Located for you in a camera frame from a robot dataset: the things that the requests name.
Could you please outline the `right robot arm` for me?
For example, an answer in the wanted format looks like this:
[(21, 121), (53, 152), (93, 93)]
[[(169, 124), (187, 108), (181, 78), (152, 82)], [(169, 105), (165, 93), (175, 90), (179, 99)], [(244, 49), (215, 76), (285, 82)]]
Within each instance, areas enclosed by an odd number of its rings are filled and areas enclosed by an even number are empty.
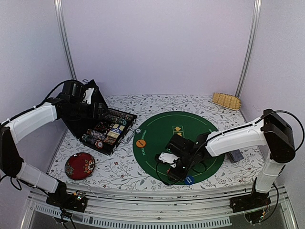
[(254, 192), (246, 198), (250, 208), (264, 202), (272, 184), (283, 167), (296, 155), (292, 127), (280, 114), (284, 110), (266, 109), (261, 117), (246, 124), (223, 131), (198, 135), (195, 141), (174, 134), (158, 159), (170, 166), (168, 177), (173, 183), (184, 180), (188, 171), (206, 159), (219, 157), (229, 152), (247, 149), (268, 149), (262, 169), (254, 181)]

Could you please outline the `red five chip stack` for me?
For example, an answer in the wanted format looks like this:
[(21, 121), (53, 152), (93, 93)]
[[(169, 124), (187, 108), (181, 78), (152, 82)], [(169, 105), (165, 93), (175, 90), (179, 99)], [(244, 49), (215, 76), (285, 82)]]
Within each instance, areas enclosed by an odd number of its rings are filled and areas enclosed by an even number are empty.
[(94, 144), (99, 149), (103, 148), (103, 146), (104, 146), (103, 141), (101, 141), (101, 140), (96, 140)]

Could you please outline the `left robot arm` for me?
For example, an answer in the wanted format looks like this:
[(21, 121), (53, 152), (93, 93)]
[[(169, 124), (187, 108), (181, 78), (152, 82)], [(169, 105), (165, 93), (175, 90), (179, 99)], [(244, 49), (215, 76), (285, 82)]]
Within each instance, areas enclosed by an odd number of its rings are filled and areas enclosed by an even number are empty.
[(67, 122), (101, 120), (108, 108), (94, 80), (86, 84), (66, 80), (59, 85), (62, 91), (56, 97), (48, 94), (40, 104), (0, 125), (0, 169), (5, 176), (38, 188), (60, 207), (67, 207), (71, 197), (66, 185), (26, 163), (16, 145), (32, 132), (59, 119)]

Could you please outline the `blue small blind button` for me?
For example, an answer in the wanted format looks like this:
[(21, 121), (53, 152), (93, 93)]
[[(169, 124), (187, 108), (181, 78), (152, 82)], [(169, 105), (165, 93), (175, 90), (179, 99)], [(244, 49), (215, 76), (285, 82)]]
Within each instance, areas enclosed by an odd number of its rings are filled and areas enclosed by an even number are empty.
[(184, 184), (185, 184), (185, 185), (190, 186), (190, 185), (193, 185), (194, 183), (195, 183), (195, 179), (194, 179), (193, 176), (188, 175), (188, 176), (186, 176), (186, 178), (184, 179)]

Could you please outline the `orange big blind button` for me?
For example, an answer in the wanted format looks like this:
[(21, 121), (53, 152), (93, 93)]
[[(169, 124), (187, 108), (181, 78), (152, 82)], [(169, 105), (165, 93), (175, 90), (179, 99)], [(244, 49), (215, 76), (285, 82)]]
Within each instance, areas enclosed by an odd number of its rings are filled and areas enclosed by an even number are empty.
[(144, 148), (146, 146), (146, 141), (143, 139), (139, 139), (136, 141), (136, 146), (138, 148)]

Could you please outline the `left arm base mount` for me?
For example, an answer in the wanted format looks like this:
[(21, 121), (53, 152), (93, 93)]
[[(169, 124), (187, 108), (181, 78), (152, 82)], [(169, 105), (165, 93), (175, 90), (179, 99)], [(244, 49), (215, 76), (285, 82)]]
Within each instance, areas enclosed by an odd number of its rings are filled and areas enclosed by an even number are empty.
[(77, 190), (72, 194), (63, 191), (58, 193), (49, 193), (46, 203), (63, 209), (84, 213), (88, 199), (86, 198), (86, 193), (82, 191)]

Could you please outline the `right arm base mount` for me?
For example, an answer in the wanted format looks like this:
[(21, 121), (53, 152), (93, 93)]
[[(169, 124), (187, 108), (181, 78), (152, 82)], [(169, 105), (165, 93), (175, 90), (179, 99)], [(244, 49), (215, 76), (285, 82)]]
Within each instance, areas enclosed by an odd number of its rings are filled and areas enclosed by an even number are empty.
[(248, 195), (238, 196), (230, 199), (230, 208), (233, 213), (245, 212), (245, 218), (249, 223), (256, 224), (262, 222), (266, 210), (271, 203), (269, 193), (253, 192)]

